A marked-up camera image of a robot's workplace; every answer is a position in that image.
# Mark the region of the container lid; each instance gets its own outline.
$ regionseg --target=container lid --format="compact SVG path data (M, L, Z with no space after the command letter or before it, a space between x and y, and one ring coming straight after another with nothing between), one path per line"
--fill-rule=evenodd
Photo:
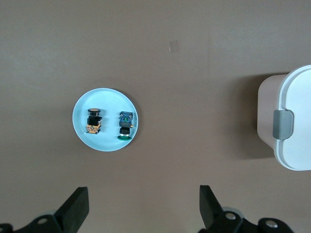
M311 170L311 65L283 80L274 115L275 155L291 170Z

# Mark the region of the plastic storage box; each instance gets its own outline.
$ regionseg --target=plastic storage box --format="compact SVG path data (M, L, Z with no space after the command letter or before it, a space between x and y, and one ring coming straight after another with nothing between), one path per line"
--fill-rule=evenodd
M311 65L263 81L257 131L284 167L311 170Z

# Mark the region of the green base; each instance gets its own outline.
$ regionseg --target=green base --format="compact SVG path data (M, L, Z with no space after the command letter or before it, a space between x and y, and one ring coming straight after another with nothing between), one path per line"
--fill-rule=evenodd
M122 141L128 141L128 140L131 140L132 138L131 137L127 137L127 136L118 136L118 139L122 140Z

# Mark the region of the blue plate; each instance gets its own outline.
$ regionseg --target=blue plate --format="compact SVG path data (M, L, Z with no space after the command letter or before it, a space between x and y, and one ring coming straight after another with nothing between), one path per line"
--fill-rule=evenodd
M101 110L102 126L98 134L86 133L87 110L89 108L99 108ZM79 138L89 147L100 151L119 150L129 144L132 140L121 141L119 114L120 112L133 113L130 137L134 138L138 128L138 115L132 102L121 92L99 88L86 92L82 95L74 106L72 113L72 123Z

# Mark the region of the white lid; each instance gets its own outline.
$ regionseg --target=white lid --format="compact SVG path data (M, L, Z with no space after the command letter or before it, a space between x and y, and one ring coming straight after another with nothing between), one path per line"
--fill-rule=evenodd
M291 170L311 170L311 65L284 78L277 108L293 113L294 124L289 138L276 139L276 158Z

